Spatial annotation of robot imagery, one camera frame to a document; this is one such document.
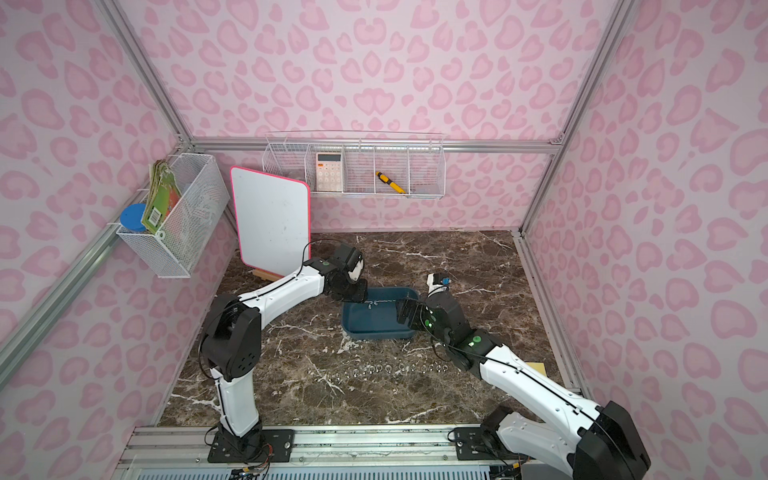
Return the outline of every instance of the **white wire basket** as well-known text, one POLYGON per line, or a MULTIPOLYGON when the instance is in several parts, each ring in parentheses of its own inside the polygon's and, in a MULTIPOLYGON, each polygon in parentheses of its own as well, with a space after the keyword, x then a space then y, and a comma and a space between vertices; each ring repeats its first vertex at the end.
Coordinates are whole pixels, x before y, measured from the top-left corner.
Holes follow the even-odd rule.
POLYGON ((301 180, 310 186, 312 195, 387 196, 411 198, 440 198, 445 194, 445 150, 442 140, 409 144, 386 142, 378 144, 365 139, 324 139, 317 143, 306 140, 270 140, 262 156, 262 169, 268 174, 301 180), (342 190, 318 191, 316 181, 316 155, 340 154, 342 190), (381 172, 399 185, 398 193, 382 182, 381 172))
POLYGON ((181 199, 153 235, 118 235, 160 278, 189 278, 230 201, 211 155, 181 154, 170 165, 181 199))

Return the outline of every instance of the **brown marble surface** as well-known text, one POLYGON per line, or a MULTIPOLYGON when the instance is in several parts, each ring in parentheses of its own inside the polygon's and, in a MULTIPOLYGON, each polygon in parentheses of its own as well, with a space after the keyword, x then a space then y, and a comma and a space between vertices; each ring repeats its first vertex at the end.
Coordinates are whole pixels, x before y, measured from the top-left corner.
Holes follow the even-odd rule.
MULTIPOLYGON (((370 286, 410 286, 425 293, 427 273, 443 269, 475 328, 494 333, 527 362, 543 362, 562 383, 509 232, 360 233, 336 238, 360 248, 370 286)), ((313 255, 332 253, 321 243, 313 255)), ((232 259, 219 293, 266 285, 232 259)), ((265 425, 479 422, 499 403, 531 413, 501 390, 435 358, 429 336, 355 341, 340 325, 341 304, 319 296, 276 318, 264 331, 254 372, 265 425)), ((438 354, 445 357, 442 347, 438 354)), ((159 425, 214 425, 213 381, 197 366, 197 343, 159 425)))

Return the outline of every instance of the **aluminum frame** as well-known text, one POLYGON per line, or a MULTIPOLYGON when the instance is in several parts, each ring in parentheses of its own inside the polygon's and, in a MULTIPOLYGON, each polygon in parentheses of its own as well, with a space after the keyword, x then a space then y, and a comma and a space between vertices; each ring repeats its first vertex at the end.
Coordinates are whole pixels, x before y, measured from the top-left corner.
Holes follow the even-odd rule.
MULTIPOLYGON (((152 65, 151 60, 148 58, 146 51, 138 41, 135 31, 128 22, 122 7, 119 5, 119 0, 96 0, 96 4, 101 10, 107 23, 111 26, 113 33, 120 42, 126 55, 131 60, 140 79, 147 87, 150 96, 159 106, 161 116, 179 138, 180 143, 177 146, 177 150, 174 152, 175 154, 190 150, 256 151, 266 148, 266 138, 193 137, 185 120, 173 103, 163 81, 152 65)), ((577 97, 571 106, 571 110, 564 123, 563 131, 556 139, 553 141, 446 140, 444 142, 445 151, 451 153, 536 153, 554 155, 548 163, 545 169, 545 174, 542 176, 536 189, 534 199, 531 202, 528 212, 525 214, 525 218, 519 229, 519 234, 515 236, 515 244, 518 247, 518 252, 520 253, 520 257, 525 266, 525 272, 531 283, 531 289, 534 290, 537 306, 541 312, 542 319, 545 322, 545 329, 548 330, 548 336, 550 337, 553 350, 557 352, 556 357, 558 358, 558 367, 561 368, 564 379, 568 378, 568 382, 573 383, 574 386, 580 384, 578 386, 582 387, 582 394, 584 396, 589 395, 589 391, 583 389, 587 384, 584 382, 578 363, 574 362, 575 357, 569 353, 569 349, 571 349, 572 352, 572 346, 568 342, 568 338, 563 336, 562 322, 559 321, 558 312, 554 307, 554 300, 541 281, 541 275, 538 272, 537 264, 525 241, 525 233, 531 227, 538 215, 538 211, 543 204, 543 200, 546 198, 554 175, 562 162, 565 152, 568 151, 574 133, 584 118, 588 105, 594 97, 594 92, 597 90, 600 80, 604 76, 611 59, 614 56, 623 34, 631 24, 634 13, 637 11, 638 4, 638 0, 617 0, 614 10, 607 22, 603 37, 598 44, 592 62, 584 76, 585 80, 582 82, 577 97)), ((321 139, 314 138, 312 139, 312 142, 317 143, 320 140, 321 139)), ((386 140, 380 139, 370 140, 382 142, 383 144, 386 144, 387 142, 386 140)), ((332 141, 336 144, 339 143, 338 139, 328 139, 328 141, 332 141)), ((128 205, 132 201, 136 201, 142 194, 142 192, 137 192, 126 204, 128 205)), ((225 217, 230 224, 235 227, 233 224, 232 213, 228 209, 225 212, 225 217)), ((115 225, 108 225, 102 230, 98 237, 91 241, 84 252, 72 264, 67 273, 51 288, 48 295, 46 295, 46 297, 22 319, 20 327, 2 349, 0 349, 0 389, 5 387, 10 378, 15 374, 16 370, 27 359, 28 355, 37 347, 43 338, 45 338, 45 335, 50 331, 50 328, 53 327, 56 320, 58 320, 74 298, 82 291, 84 286, 98 271, 98 268, 106 258, 108 258, 117 242, 117 235, 115 235, 116 229, 115 225)), ((368 432, 372 426, 375 425, 353 425, 337 428, 347 429, 348 431, 368 432)), ((422 431, 439 429, 446 426, 453 427, 453 425, 414 425, 412 428, 408 427, 408 430, 422 431)), ((294 429, 327 430, 331 428, 332 427, 329 426, 322 426, 295 427, 294 429)), ((387 427, 384 425, 383 428, 390 429, 391 431, 391 429, 394 429, 395 427, 387 427)), ((182 431, 170 432, 169 438, 173 439, 174 442, 177 442, 180 441, 184 435, 189 435, 190 433, 200 436, 200 432, 195 434, 192 430, 185 429, 184 431, 187 433, 183 433, 182 431)), ((134 437, 140 438, 144 434, 151 434, 151 432, 145 431, 144 429, 138 429, 134 437)), ((126 450, 127 453, 124 453, 124 455, 130 454, 135 446, 136 445, 131 445, 129 443, 128 449, 126 450)), ((153 451, 152 453, 153 455, 160 455, 157 460, 162 462, 175 458, 180 463, 187 465, 189 461, 194 462, 194 459, 198 458, 198 462, 194 462, 194 464, 201 465, 202 461, 199 460, 199 448, 197 448, 197 450, 195 450, 195 448, 197 447, 189 449, 169 449, 167 452, 168 456, 166 457, 162 457, 157 451, 153 451)), ((429 450, 429 455, 436 457, 438 452, 444 452, 444 455, 448 455, 448 450, 444 445, 435 445, 433 449, 429 450)), ((391 465, 391 463, 386 463, 390 458, 398 457, 387 456, 386 460, 381 460, 381 462, 384 462, 385 465, 391 465)), ((443 459, 441 455, 440 459, 443 462, 448 462, 448 460, 443 459)))
POLYGON ((581 363, 578 361, 573 345, 565 332, 554 297, 541 275, 528 241, 521 235, 514 235, 514 240, 525 271, 525 277, 528 279, 528 285, 531 287, 531 293, 541 317, 541 323, 544 325, 547 339, 552 347, 554 360, 558 364, 563 386, 567 389, 576 389, 579 395, 594 400, 589 384, 581 371, 581 363))
MULTIPOLYGON (((290 462, 271 468, 317 466, 502 465, 496 460, 464 461, 456 457, 448 433, 438 425, 286 425, 269 429, 296 432, 290 462)), ((144 427, 134 430, 117 470, 135 468, 221 468, 208 463, 206 427, 144 427)), ((229 464, 233 468, 243 464, 229 464)))
POLYGON ((594 93, 600 86, 600 82, 605 76, 606 70, 611 65, 611 61, 616 54, 616 50, 618 49, 621 40, 624 38, 624 34, 632 25, 639 4, 640 0, 616 1, 611 17, 608 19, 605 33, 600 39, 600 43, 595 50, 592 62, 589 65, 589 69, 584 76, 584 81, 581 82, 576 94, 576 99, 571 106, 571 110, 568 112, 563 131, 554 140, 555 143, 561 145, 561 149, 554 154, 554 158, 547 164, 544 175, 541 177, 541 182, 539 182, 533 196, 533 200, 523 217, 523 223, 520 226, 520 232, 523 233, 523 236, 525 235, 525 232, 531 229, 531 226, 535 222, 536 217, 538 216, 538 211, 544 203, 544 199, 547 197, 554 176, 571 146, 571 142, 578 131, 581 121, 587 113, 587 109, 592 102, 594 93))
MULTIPOLYGON (((350 136, 359 135, 359 132, 350 131, 350 136)), ((384 139, 366 138, 366 144, 379 147, 401 147, 408 144, 410 147, 428 147, 438 142, 428 139, 384 139)), ((345 147, 357 147, 360 140, 341 138, 291 138, 292 144, 333 144, 345 147)), ((192 146, 196 151, 261 151, 266 150, 269 144, 267 137, 196 137, 192 139, 192 146)), ((442 141, 443 150, 446 153, 472 153, 472 154, 556 154, 561 150, 561 145, 543 140, 456 140, 445 139, 442 141)))
MULTIPOLYGON (((178 144, 169 157, 189 150, 189 144, 178 144)), ((117 231, 120 213, 128 205, 135 204, 147 194, 147 181, 137 190, 112 218, 111 222, 83 250, 69 269, 51 287, 45 297, 22 317, 18 328, 0 349, 0 390, 5 388, 13 375, 48 335, 56 321, 74 302, 93 275, 109 258, 120 237, 117 231)))
POLYGON ((101 10, 104 20, 111 26, 112 33, 114 33, 115 38, 123 48, 123 52, 125 52, 133 64, 142 83, 147 87, 149 95, 157 104, 160 114, 168 124, 168 127, 170 127, 180 142, 189 143, 192 139, 192 133, 187 128, 187 123, 184 121, 178 108, 176 108, 176 104, 165 88, 160 75, 157 74, 152 65, 152 61, 136 36, 136 32, 128 21, 119 1, 95 0, 95 3, 99 10, 101 10))

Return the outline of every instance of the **calculator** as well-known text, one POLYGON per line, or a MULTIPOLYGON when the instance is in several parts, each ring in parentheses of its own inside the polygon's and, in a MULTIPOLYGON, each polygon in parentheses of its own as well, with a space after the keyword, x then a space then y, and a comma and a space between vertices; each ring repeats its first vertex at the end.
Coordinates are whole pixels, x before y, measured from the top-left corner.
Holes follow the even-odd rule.
POLYGON ((343 191, 341 154, 318 153, 316 156, 316 173, 317 191, 343 191))

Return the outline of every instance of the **blue plastic tray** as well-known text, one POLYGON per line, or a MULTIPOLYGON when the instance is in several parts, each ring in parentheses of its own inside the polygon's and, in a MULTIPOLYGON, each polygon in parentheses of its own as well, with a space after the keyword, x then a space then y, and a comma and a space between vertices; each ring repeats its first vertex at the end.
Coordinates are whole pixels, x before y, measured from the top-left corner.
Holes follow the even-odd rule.
POLYGON ((395 302, 381 301, 402 298, 418 299, 419 294, 407 286, 371 287, 368 289, 368 302, 344 303, 341 327, 355 340, 409 339, 415 331, 397 323, 395 302))

